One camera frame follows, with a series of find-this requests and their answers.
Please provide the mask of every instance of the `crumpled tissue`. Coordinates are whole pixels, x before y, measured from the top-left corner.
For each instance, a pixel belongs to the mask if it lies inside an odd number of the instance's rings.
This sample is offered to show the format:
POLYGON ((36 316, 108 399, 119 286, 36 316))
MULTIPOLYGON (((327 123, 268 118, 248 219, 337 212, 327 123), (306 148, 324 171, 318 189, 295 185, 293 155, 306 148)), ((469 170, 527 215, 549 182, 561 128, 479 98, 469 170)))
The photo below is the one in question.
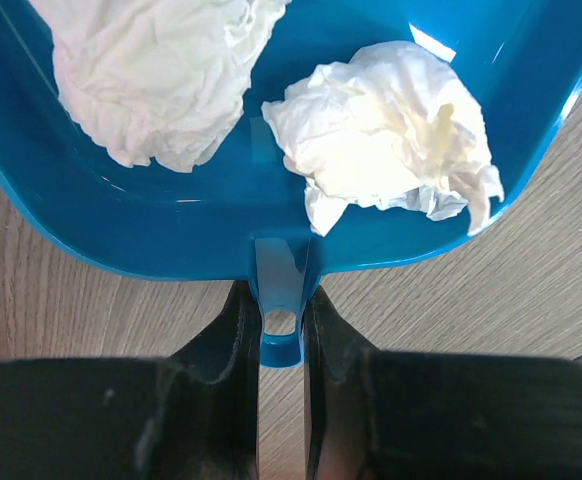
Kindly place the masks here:
POLYGON ((59 100, 121 165, 209 160, 290 0, 29 0, 53 34, 59 100))
POLYGON ((489 198, 504 199, 480 105, 448 64, 414 43, 319 65, 262 113, 285 167, 307 179, 307 215, 320 235, 349 204, 431 220, 468 206, 473 235, 489 221, 489 198))

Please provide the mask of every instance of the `wood grain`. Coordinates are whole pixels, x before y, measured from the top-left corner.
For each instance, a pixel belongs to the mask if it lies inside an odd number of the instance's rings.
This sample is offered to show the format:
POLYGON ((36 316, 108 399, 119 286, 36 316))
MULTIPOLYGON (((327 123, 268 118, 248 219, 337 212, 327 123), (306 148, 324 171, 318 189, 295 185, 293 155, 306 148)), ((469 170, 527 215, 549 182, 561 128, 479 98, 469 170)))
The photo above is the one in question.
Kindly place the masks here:
MULTIPOLYGON (((381 347, 582 354, 582 97, 522 198, 478 239, 423 264, 323 285, 381 347)), ((213 318, 228 288, 83 265, 0 191, 0 357, 166 355, 213 318)), ((302 370, 263 370, 260 395, 262 477, 304 478, 302 370)))

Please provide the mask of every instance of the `plastic surface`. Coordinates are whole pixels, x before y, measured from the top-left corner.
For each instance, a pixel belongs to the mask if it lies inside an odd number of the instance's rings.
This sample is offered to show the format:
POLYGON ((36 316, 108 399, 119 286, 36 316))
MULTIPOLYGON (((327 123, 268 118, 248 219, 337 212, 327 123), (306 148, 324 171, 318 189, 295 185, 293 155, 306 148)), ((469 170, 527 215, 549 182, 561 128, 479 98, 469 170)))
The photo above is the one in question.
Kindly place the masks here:
POLYGON ((302 237, 255 239, 256 274, 251 291, 258 298, 262 317, 274 310, 295 315, 293 333, 271 335, 263 328, 260 362, 267 367, 292 367, 302 362, 302 314, 318 279, 311 243, 302 237))
POLYGON ((48 29, 26 0, 0 0, 0 185, 65 251, 150 279, 250 279, 254 239, 311 243, 310 275, 425 260, 465 242, 466 212, 443 222, 350 207, 312 237, 304 179, 281 163, 260 105, 318 63, 364 45, 415 39, 451 60, 483 105, 506 201, 519 196, 582 90, 582 3, 571 0, 294 0, 253 71, 245 114, 208 164, 182 175, 128 170, 56 100, 48 29))

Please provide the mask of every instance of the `handle hole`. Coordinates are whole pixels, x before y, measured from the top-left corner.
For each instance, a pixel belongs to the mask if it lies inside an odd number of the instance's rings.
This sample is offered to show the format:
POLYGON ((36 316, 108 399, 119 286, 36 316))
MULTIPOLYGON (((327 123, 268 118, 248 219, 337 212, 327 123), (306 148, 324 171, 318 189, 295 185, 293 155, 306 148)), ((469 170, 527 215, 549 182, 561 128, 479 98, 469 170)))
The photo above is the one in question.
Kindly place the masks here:
POLYGON ((295 332, 295 315, 288 310, 272 310, 264 316, 264 333, 288 335, 295 332))

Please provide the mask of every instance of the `dustpan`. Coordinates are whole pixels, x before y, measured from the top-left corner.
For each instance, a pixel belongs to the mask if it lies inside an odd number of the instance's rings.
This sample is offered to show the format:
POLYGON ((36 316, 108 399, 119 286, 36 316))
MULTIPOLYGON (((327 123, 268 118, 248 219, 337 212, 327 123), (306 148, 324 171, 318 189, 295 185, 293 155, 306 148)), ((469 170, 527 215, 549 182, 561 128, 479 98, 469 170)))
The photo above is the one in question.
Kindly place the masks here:
MULTIPOLYGON (((0 185, 48 240, 94 266, 152 280, 248 280, 263 313, 304 304, 328 273, 420 262, 468 240, 468 214, 431 222, 402 209, 349 207, 311 234, 304 179, 287 172, 263 101, 319 63, 412 40, 451 63, 483 106, 506 200, 520 195, 582 90, 582 2, 294 0, 252 75, 244 116, 192 174, 126 169, 57 101, 52 40, 26 0, 0 0, 0 185)), ((301 359, 299 320, 264 334, 262 363, 301 359)))

